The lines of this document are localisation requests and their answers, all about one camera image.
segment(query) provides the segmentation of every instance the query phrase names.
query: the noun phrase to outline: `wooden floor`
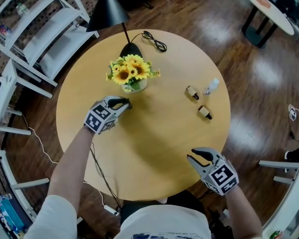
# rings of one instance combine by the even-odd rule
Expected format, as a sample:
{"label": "wooden floor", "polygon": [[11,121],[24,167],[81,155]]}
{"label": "wooden floor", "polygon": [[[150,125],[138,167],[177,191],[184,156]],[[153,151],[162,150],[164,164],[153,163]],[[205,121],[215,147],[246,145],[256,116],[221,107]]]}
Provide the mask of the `wooden floor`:
{"label": "wooden floor", "polygon": [[[288,117],[289,104],[299,109],[299,52],[296,53],[299,40],[277,29],[265,49],[254,47],[241,32],[252,8],[248,0],[155,0],[152,4],[155,6],[152,10],[140,8],[130,12],[127,28],[178,34],[199,46],[217,65],[231,102],[231,128],[222,154],[236,167],[240,186],[264,224],[287,187],[272,180],[282,172],[259,167],[258,161],[282,161],[286,150],[299,147],[299,143],[289,138]],[[258,26],[263,18],[258,12],[253,24]],[[90,46],[121,31],[120,26],[100,31],[101,37]],[[40,135],[54,161],[63,154],[55,124],[58,94],[74,62],[68,63],[56,79],[57,88],[41,84],[53,92],[52,99],[30,91],[24,91],[21,97],[20,107],[30,127]],[[21,118],[16,118],[13,125],[25,128]],[[291,125],[299,139],[299,117]],[[55,165],[44,155],[34,134],[10,134],[6,149],[19,182],[51,177]],[[206,187],[198,182],[190,191],[200,196]],[[43,201],[46,188],[28,189],[26,194],[32,204],[37,204]],[[115,206],[109,196],[105,202]],[[206,196],[202,202],[213,210],[225,206],[224,198],[215,194]],[[98,191],[86,184],[79,214],[97,237],[103,238],[107,231],[114,234],[119,231],[119,218],[104,211]]]}

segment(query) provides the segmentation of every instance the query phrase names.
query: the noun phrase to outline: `round wooden table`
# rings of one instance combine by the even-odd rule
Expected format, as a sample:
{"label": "round wooden table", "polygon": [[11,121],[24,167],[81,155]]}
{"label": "round wooden table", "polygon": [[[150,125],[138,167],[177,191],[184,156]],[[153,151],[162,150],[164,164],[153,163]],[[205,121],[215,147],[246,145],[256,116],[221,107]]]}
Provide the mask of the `round wooden table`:
{"label": "round wooden table", "polygon": [[[128,33],[133,38],[143,30]],[[141,35],[134,43],[144,59],[152,62],[153,69],[160,69],[161,77],[148,79],[147,88],[133,94],[125,94],[121,86],[105,80],[110,61],[119,57],[127,43],[122,32],[95,44],[80,57],[62,85],[56,110],[57,133],[65,151],[96,100],[108,95],[130,99],[133,108],[125,110],[116,126],[93,138],[96,158],[112,190],[125,200],[161,199],[193,185],[199,175],[186,155],[201,146],[221,152],[230,126],[227,88],[213,61],[178,35],[148,31],[167,45],[165,53],[157,52]],[[213,78],[220,81],[217,90],[203,96]],[[188,85],[197,89],[198,101],[186,94]],[[200,105],[211,111],[212,120],[197,112]],[[92,154],[85,180],[110,194],[96,171]]]}
{"label": "round wooden table", "polygon": [[[254,7],[250,15],[248,16],[247,21],[245,22],[242,28],[242,31],[245,37],[252,44],[254,44],[259,48],[264,47],[266,41],[275,32],[277,27],[282,29],[288,35],[293,35],[295,33],[293,27],[291,26],[286,16],[269,0],[264,0],[264,1],[267,4],[270,4],[270,8],[267,8],[266,6],[262,5],[261,3],[259,3],[258,0],[249,0],[249,1],[254,5]],[[255,28],[250,26],[250,23],[253,20],[258,10],[260,10],[266,17],[264,21],[261,23],[261,25],[259,26],[259,28],[256,30]],[[269,19],[273,22],[273,25],[269,29],[269,31],[264,36],[262,36],[260,33],[268,23]]]}

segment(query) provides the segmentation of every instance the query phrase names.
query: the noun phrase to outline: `black table leg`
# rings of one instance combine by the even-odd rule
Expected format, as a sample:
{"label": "black table leg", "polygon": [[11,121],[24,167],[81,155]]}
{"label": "black table leg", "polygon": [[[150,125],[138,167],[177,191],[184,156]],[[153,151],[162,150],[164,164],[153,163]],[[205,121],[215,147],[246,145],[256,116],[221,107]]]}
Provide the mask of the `black table leg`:
{"label": "black table leg", "polygon": [[260,32],[263,31],[263,29],[264,29],[265,25],[268,23],[268,21],[269,21],[269,18],[266,17],[266,18],[264,19],[263,23],[261,23],[261,25],[260,25],[259,28],[257,29],[256,34],[260,34]]}
{"label": "black table leg", "polygon": [[243,33],[246,32],[248,26],[250,25],[250,23],[253,20],[253,18],[254,18],[254,16],[255,16],[255,14],[256,14],[257,11],[258,11],[258,8],[256,6],[254,6],[253,9],[251,10],[251,13],[248,16],[247,21],[245,22],[245,24],[244,24],[244,26],[242,28]]}
{"label": "black table leg", "polygon": [[267,34],[265,34],[264,38],[258,43],[258,47],[261,48],[266,41],[268,40],[268,38],[275,32],[275,30],[277,29],[277,25],[273,24],[273,26],[269,29],[269,31],[267,32]]}

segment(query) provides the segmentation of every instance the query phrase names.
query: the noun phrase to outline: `flower bouquet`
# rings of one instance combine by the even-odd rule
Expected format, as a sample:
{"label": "flower bouquet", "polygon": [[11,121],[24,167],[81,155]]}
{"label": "flower bouquet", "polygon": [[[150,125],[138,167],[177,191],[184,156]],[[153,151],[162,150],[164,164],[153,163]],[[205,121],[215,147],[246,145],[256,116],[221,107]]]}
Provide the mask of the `flower bouquet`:
{"label": "flower bouquet", "polygon": [[159,70],[152,70],[151,62],[144,62],[139,55],[119,57],[109,67],[111,72],[106,74],[106,80],[120,84],[125,93],[139,92],[146,88],[148,77],[160,76]]}

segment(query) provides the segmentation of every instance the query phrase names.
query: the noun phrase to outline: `white sleeve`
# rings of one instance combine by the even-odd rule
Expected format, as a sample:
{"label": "white sleeve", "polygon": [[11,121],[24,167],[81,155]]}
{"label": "white sleeve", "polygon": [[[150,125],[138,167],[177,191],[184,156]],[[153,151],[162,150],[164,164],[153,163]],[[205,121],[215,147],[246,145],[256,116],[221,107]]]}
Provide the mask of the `white sleeve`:
{"label": "white sleeve", "polygon": [[24,239],[77,239],[76,217],[70,202],[48,196]]}

